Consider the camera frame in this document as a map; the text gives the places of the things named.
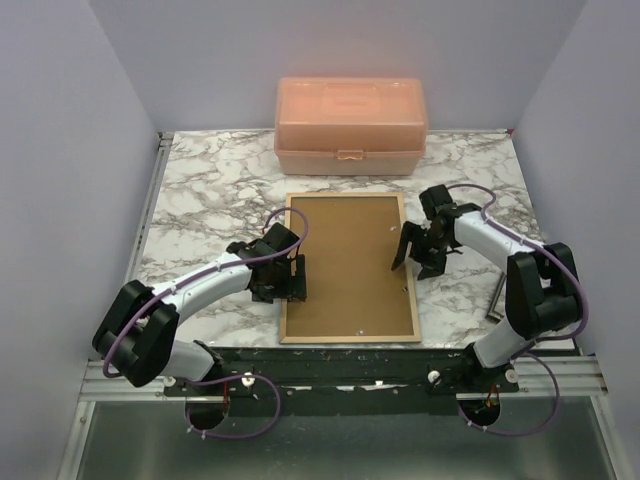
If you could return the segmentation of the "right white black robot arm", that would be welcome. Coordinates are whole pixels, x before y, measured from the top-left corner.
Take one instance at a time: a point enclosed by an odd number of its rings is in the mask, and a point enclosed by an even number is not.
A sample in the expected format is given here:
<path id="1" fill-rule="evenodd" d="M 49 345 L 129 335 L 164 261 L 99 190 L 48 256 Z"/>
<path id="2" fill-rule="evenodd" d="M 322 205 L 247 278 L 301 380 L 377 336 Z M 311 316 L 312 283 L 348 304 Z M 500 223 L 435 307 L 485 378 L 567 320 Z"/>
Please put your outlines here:
<path id="1" fill-rule="evenodd" d="M 449 187 L 423 191 L 419 200 L 427 226 L 404 222 L 392 267 L 411 259 L 418 280 L 444 274 L 447 258 L 467 247 L 505 275 L 505 319 L 464 350 L 460 379 L 480 392 L 496 380 L 496 369 L 539 341 L 565 340 L 565 328 L 581 332 L 588 301 L 577 275 L 573 253 L 563 243 L 543 244 L 493 220 L 486 206 L 459 204 Z"/>

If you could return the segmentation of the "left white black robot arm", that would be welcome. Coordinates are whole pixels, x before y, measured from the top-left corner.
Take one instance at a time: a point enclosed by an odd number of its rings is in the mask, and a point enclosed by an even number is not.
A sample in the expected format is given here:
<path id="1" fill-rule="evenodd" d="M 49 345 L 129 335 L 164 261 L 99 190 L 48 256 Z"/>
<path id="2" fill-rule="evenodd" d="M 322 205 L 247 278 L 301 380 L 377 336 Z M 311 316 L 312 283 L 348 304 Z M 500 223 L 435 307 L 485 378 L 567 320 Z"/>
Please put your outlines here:
<path id="1" fill-rule="evenodd" d="M 222 359 L 205 343 L 180 341 L 178 327 L 211 304 L 248 291 L 255 302 L 305 300 L 305 234 L 280 223 L 263 237 L 233 242 L 212 262 L 174 280 L 147 286 L 139 280 L 118 292 L 93 339 L 107 378 L 142 387 L 159 376 L 183 379 L 201 395 L 222 380 Z"/>

